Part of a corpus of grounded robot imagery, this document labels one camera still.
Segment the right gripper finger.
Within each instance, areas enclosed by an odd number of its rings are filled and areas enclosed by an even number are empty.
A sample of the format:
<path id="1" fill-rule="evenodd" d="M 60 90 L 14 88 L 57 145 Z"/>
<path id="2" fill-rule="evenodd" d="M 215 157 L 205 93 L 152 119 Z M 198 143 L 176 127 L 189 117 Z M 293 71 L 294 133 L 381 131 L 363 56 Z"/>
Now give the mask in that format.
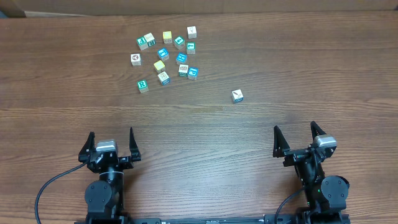
<path id="1" fill-rule="evenodd" d="M 322 128 L 319 127 L 319 125 L 315 121 L 312 121 L 310 123 L 310 128 L 311 128 L 312 138 L 313 139 L 315 139 L 319 135 L 325 135 L 326 134 L 326 132 L 324 132 L 324 130 L 322 130 Z"/>
<path id="2" fill-rule="evenodd" d="M 285 153 L 290 150 L 282 131 L 278 126 L 274 126 L 274 147 L 273 157 L 284 157 Z"/>

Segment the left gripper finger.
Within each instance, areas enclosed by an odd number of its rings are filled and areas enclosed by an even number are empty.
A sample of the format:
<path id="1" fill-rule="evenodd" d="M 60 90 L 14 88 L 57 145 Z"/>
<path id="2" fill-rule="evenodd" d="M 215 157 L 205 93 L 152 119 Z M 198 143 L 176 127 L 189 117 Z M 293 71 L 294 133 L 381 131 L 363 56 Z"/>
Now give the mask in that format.
<path id="1" fill-rule="evenodd" d="M 88 135 L 88 139 L 86 140 L 86 143 L 83 145 L 82 149 L 78 154 L 78 160 L 80 162 L 87 162 L 88 160 L 90 160 L 92 152 L 94 151 L 95 151 L 95 133 L 90 132 Z"/>
<path id="2" fill-rule="evenodd" d="M 132 127 L 130 127 L 129 131 L 129 150 L 131 152 L 131 160 L 133 162 L 141 161 L 141 153 L 134 138 L 134 132 Z"/>

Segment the white block brown picture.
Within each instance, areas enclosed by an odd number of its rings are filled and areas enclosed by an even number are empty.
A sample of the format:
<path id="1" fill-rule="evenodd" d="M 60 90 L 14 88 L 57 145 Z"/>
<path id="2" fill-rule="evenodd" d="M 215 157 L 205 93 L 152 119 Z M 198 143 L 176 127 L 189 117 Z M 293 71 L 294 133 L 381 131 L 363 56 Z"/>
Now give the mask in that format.
<path id="1" fill-rule="evenodd" d="M 142 59 L 140 54 L 131 54 L 131 64 L 132 66 L 142 65 Z"/>

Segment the blue top letter block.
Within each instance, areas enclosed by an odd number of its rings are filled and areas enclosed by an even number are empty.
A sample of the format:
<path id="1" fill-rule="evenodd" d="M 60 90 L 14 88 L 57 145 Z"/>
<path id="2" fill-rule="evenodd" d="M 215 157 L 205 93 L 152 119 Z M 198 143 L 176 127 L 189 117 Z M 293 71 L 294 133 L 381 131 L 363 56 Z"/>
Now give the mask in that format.
<path id="1" fill-rule="evenodd" d="M 161 59 L 161 61 L 166 61 L 169 59 L 169 51 L 166 48 L 162 48 L 160 50 L 157 51 L 157 55 L 159 56 L 159 58 Z"/>

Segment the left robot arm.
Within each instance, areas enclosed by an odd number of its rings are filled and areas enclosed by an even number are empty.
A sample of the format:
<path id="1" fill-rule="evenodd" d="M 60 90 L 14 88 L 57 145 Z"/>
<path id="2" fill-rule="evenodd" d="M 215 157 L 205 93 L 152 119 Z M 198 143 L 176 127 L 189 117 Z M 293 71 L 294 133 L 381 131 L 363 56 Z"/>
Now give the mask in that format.
<path id="1" fill-rule="evenodd" d="M 118 156 L 118 145 L 114 139 L 95 144 L 95 134 L 89 133 L 86 143 L 78 154 L 78 160 L 95 174 L 97 181 L 85 190 L 88 206 L 85 223 L 132 223 L 124 211 L 124 171 L 132 169 L 141 160 L 141 153 L 129 131 L 129 156 Z"/>

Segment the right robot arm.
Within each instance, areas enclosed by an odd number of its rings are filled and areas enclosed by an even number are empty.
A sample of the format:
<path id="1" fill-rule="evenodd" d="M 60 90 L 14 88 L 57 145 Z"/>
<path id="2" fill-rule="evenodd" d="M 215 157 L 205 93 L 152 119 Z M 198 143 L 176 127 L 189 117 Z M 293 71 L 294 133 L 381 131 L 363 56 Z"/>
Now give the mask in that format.
<path id="1" fill-rule="evenodd" d="M 284 223 L 349 223 L 348 215 L 341 213 L 346 209 L 349 182 L 342 176 L 326 176 L 321 163 L 330 158 L 336 150 L 336 139 L 324 132 L 315 122 L 310 123 L 312 143 L 306 148 L 292 150 L 278 126 L 274 126 L 273 156 L 283 157 L 285 167 L 293 166 L 302 187 L 289 195 L 278 207 L 274 223 L 280 222 L 279 213 L 283 206 L 300 193 L 304 193 L 307 206 L 300 207 Z"/>

